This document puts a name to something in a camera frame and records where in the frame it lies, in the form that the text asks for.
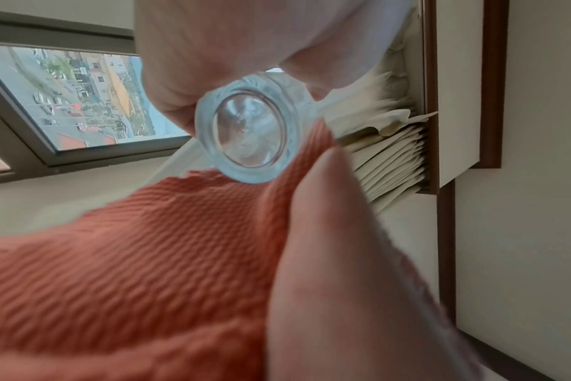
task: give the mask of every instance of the cityscape outside window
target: cityscape outside window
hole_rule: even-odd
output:
[[[0,81],[57,150],[186,136],[156,110],[141,59],[0,46]]]

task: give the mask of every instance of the window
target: window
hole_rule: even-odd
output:
[[[131,35],[24,17],[0,23],[0,182],[169,156],[189,139],[147,98]]]

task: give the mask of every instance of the orange cloth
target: orange cloth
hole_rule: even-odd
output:
[[[323,124],[271,183],[195,172],[0,238],[0,380],[262,379],[292,194],[333,144]]]

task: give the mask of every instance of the clear glass jar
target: clear glass jar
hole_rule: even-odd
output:
[[[222,173],[265,183],[291,163],[318,117],[302,82],[285,73],[260,73],[202,97],[196,137]]]

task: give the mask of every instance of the gray window frame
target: gray window frame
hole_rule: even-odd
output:
[[[135,55],[132,31],[0,12],[0,45]],[[172,155],[191,137],[56,150],[0,81],[0,183]]]

